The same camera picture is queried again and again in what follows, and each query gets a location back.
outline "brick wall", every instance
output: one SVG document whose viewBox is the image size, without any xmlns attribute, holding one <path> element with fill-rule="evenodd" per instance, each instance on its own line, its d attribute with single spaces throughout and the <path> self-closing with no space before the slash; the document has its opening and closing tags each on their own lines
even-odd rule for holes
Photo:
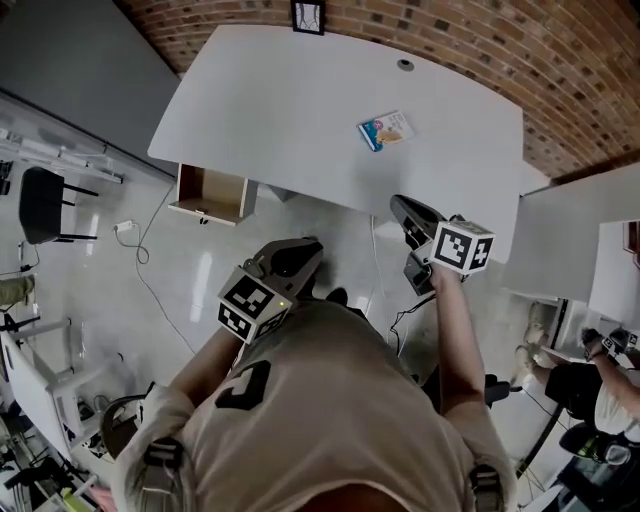
<svg viewBox="0 0 640 512">
<path fill-rule="evenodd" d="M 117 0 L 177 72 L 225 23 L 290 26 L 288 0 Z M 640 160 L 629 0 L 328 0 L 328 32 L 447 66 L 525 112 L 525 159 L 557 181 Z"/>
</svg>

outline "black shoe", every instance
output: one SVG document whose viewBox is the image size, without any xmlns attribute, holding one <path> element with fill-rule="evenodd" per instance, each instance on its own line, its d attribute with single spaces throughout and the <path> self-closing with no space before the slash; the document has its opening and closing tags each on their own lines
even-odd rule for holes
<svg viewBox="0 0 640 512">
<path fill-rule="evenodd" d="M 349 296 L 347 295 L 347 290 L 344 288 L 336 288 L 333 290 L 327 298 L 329 302 L 335 302 L 336 304 L 340 304 L 341 306 L 347 307 L 347 302 L 349 302 Z"/>
</svg>

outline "forearm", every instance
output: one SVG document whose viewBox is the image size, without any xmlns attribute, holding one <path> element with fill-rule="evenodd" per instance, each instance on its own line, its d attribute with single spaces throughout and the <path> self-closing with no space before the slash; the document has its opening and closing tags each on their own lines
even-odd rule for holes
<svg viewBox="0 0 640 512">
<path fill-rule="evenodd" d="M 226 378 L 242 348 L 242 340 L 219 329 L 173 379 L 170 386 L 185 393 L 198 407 Z"/>
<path fill-rule="evenodd" d="M 640 419 L 640 390 L 620 373 L 606 355 L 598 354 L 593 362 L 602 377 L 602 385 L 634 418 Z"/>
<path fill-rule="evenodd" d="M 484 401 L 484 365 L 459 277 L 436 286 L 442 413 L 466 401 Z"/>
</svg>

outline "white chair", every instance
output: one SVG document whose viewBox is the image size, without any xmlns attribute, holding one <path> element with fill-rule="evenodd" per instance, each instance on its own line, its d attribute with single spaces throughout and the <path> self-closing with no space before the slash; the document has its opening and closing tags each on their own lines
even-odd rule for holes
<svg viewBox="0 0 640 512">
<path fill-rule="evenodd" d="M 115 358 L 92 370 L 72 373 L 70 369 L 56 374 L 26 343 L 18 347 L 16 342 L 56 329 L 69 329 L 70 325 L 71 319 L 66 319 L 24 331 L 0 333 L 4 365 L 16 402 L 67 460 L 71 460 L 75 447 L 90 439 L 100 428 L 98 414 L 85 421 L 80 419 L 77 389 L 100 375 Z M 76 436 L 71 442 L 65 425 Z"/>
</svg>

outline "white t-shirt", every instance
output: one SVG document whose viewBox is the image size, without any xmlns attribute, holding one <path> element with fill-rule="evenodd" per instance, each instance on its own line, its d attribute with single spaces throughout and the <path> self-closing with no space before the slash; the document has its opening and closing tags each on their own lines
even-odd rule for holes
<svg viewBox="0 0 640 512">
<path fill-rule="evenodd" d="M 621 366 L 618 366 L 618 370 L 629 379 L 631 384 L 640 387 L 639 370 L 627 370 Z M 613 435 L 624 432 L 629 441 L 640 443 L 640 422 L 622 407 L 604 385 L 600 388 L 596 400 L 595 423 L 596 428 L 602 432 Z"/>
<path fill-rule="evenodd" d="M 157 386 L 144 414 L 116 461 L 121 511 L 138 510 L 142 455 L 170 433 L 184 446 L 190 469 L 181 478 L 195 493 L 173 510 L 294 511 L 361 483 L 410 511 L 471 511 L 469 474 L 479 463 L 498 471 L 506 510 L 515 510 L 515 474 L 487 407 L 466 403 L 440 416 L 368 322 L 336 304 L 298 308 L 247 347 L 197 409 Z"/>
</svg>

